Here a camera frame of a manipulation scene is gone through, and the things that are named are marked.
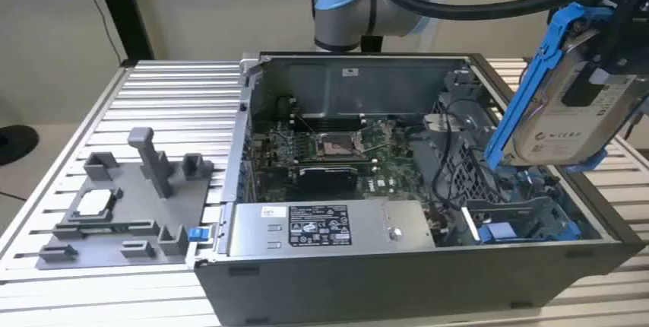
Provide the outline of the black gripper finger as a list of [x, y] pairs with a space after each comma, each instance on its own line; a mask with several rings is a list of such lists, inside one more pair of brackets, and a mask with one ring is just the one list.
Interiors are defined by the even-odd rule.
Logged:
[[603, 91], [611, 74], [593, 62], [589, 62], [579, 73], [563, 96], [568, 107], [589, 106]]

